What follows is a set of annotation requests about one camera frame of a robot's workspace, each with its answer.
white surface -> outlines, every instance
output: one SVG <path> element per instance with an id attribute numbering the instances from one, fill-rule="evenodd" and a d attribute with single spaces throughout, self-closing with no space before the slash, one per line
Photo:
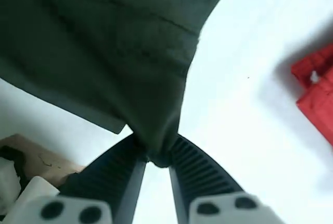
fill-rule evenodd
<path id="1" fill-rule="evenodd" d="M 0 157 L 0 215 L 8 212 L 20 191 L 21 185 L 16 175 L 14 162 Z"/>
<path id="2" fill-rule="evenodd" d="M 254 209 L 237 208 L 235 202 L 239 197 L 252 199 L 257 207 Z M 213 204 L 220 212 L 214 215 L 197 213 L 199 205 L 205 203 Z M 245 192 L 197 198 L 191 203 L 189 216 L 189 224 L 284 224 L 257 197 Z"/>
<path id="3" fill-rule="evenodd" d="M 33 201 L 41 196 L 56 196 L 59 193 L 53 185 L 39 176 L 31 179 L 25 190 L 10 209 L 3 220 L 3 224 L 11 224 L 15 216 L 22 211 L 26 203 Z"/>
<path id="4" fill-rule="evenodd" d="M 296 108 L 302 91 L 289 71 L 333 42 L 332 4 L 221 0 L 188 75 L 180 133 L 287 224 L 333 220 L 331 147 Z M 0 91 L 1 138 L 20 132 L 82 165 L 130 133 L 116 136 L 4 82 Z M 168 171 L 148 165 L 134 223 L 157 218 L 176 223 Z"/>
<path id="5" fill-rule="evenodd" d="M 62 212 L 58 217 L 51 220 L 43 219 L 41 210 L 53 202 L 63 203 Z M 98 221 L 93 222 L 94 224 L 112 224 L 112 215 L 107 203 L 63 196 L 39 197 L 32 200 L 29 204 L 24 206 L 22 211 L 17 213 L 10 224 L 82 224 L 82 222 L 79 221 L 80 213 L 89 207 L 98 207 L 101 210 L 101 217 Z"/>

red object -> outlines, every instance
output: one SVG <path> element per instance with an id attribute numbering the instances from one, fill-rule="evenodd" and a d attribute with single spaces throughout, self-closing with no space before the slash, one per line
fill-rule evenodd
<path id="1" fill-rule="evenodd" d="M 311 87 L 310 80 L 312 71 L 322 77 L 333 66 L 333 44 L 318 52 L 307 55 L 302 60 L 291 66 L 291 73 L 297 78 L 301 85 L 308 89 Z"/>
<path id="2" fill-rule="evenodd" d="M 313 71 L 320 76 L 316 84 L 310 80 Z M 295 63 L 291 72 L 307 89 L 297 106 L 333 145 L 333 44 Z"/>

green cloth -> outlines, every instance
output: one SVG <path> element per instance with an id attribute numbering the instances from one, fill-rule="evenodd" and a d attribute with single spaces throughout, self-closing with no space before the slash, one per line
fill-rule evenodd
<path id="1" fill-rule="evenodd" d="M 128 123 L 167 151 L 218 1 L 0 0 L 0 77 L 113 132 Z"/>

white wall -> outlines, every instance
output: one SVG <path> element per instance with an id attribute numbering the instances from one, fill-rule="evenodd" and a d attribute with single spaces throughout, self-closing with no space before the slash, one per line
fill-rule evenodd
<path id="1" fill-rule="evenodd" d="M 289 66 L 333 42 L 333 0 L 221 0 L 188 75 L 180 133 L 286 223 L 331 223 L 332 149 L 295 106 Z M 114 135 L 0 81 L 0 138 L 13 133 L 88 164 Z M 168 171 L 148 165 L 134 223 L 175 223 Z"/>

black screw hole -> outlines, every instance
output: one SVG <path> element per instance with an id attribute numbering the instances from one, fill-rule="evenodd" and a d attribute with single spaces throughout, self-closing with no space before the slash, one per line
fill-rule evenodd
<path id="1" fill-rule="evenodd" d="M 239 209 L 254 209 L 257 208 L 257 204 L 248 197 L 239 197 L 235 201 L 235 207 Z"/>
<path id="2" fill-rule="evenodd" d="M 83 224 L 92 224 L 98 222 L 102 216 L 99 207 L 87 207 L 80 213 L 80 222 Z"/>
<path id="3" fill-rule="evenodd" d="M 51 202 L 43 207 L 41 216 L 45 220 L 51 220 L 61 215 L 64 205 L 62 202 Z"/>
<path id="4" fill-rule="evenodd" d="M 216 215 L 220 212 L 220 209 L 213 203 L 201 203 L 197 208 L 197 213 L 201 215 Z"/>

